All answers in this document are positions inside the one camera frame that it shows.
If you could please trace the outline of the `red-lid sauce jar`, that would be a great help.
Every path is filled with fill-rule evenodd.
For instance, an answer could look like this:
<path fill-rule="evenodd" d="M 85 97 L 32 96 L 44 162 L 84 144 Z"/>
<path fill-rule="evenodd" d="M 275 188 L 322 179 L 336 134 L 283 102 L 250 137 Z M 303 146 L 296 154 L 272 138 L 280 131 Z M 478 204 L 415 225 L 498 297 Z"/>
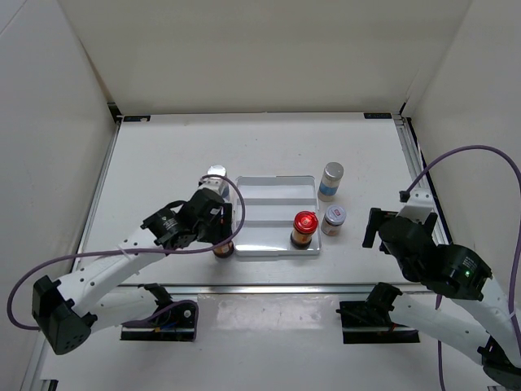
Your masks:
<path fill-rule="evenodd" d="M 213 249 L 213 254 L 218 258 L 228 258 L 234 254 L 234 242 L 230 241 L 227 244 L 223 244 L 222 246 Z"/>
<path fill-rule="evenodd" d="M 290 240 L 297 248 L 307 248 L 318 228 L 317 215 L 311 211 L 298 212 L 293 220 Z"/>

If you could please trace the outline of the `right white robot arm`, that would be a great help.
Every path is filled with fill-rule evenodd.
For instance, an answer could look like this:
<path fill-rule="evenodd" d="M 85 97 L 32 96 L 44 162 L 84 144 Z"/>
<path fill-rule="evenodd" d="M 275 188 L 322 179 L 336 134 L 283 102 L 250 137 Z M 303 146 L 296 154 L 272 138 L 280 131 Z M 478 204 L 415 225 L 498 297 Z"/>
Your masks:
<path fill-rule="evenodd" d="M 512 324 L 516 312 L 475 252 L 434 242 L 436 219 L 430 213 L 424 222 L 416 222 L 372 208 L 362 245 L 371 248 L 380 238 L 380 251 L 396 259 L 407 280 L 450 299 L 475 321 L 467 323 L 423 305 L 389 283 L 374 286 L 365 301 L 366 317 L 374 325 L 389 321 L 423 332 L 467 356 L 501 386 L 518 390 L 520 349 Z"/>

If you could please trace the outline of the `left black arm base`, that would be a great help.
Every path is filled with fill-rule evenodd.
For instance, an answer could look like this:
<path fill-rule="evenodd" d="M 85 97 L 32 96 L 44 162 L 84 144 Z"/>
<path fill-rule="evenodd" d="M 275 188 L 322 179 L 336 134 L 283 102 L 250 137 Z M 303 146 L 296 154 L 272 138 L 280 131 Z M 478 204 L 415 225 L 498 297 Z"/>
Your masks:
<path fill-rule="evenodd" d="M 199 306 L 193 300 L 174 300 L 157 283 L 141 284 L 155 299 L 155 312 L 143 320 L 124 323 L 120 340 L 142 342 L 194 342 L 197 336 Z"/>

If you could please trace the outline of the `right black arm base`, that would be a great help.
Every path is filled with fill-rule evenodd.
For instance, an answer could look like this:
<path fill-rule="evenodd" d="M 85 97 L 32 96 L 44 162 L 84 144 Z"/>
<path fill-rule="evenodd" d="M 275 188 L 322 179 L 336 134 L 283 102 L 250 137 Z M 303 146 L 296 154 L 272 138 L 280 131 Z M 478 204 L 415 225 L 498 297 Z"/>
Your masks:
<path fill-rule="evenodd" d="M 362 301 L 341 301 L 340 316 L 345 345 L 416 344 L 418 331 L 390 318 L 394 300 L 403 292 L 389 283 L 378 283 Z"/>

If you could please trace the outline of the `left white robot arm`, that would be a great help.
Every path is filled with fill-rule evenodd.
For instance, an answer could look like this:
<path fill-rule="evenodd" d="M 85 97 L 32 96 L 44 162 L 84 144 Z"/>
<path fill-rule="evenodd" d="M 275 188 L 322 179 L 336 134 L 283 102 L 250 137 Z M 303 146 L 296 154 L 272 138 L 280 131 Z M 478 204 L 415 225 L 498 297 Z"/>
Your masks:
<path fill-rule="evenodd" d="M 218 245 L 232 235 L 233 205 L 217 192 L 198 189 L 188 201 L 174 201 L 145 218 L 113 255 L 56 280 L 44 275 L 33 285 L 32 315 L 57 355 L 77 349 L 94 332 L 146 319 L 168 322 L 171 307 L 157 285 L 134 294 L 114 293 L 141 269 L 194 242 Z"/>

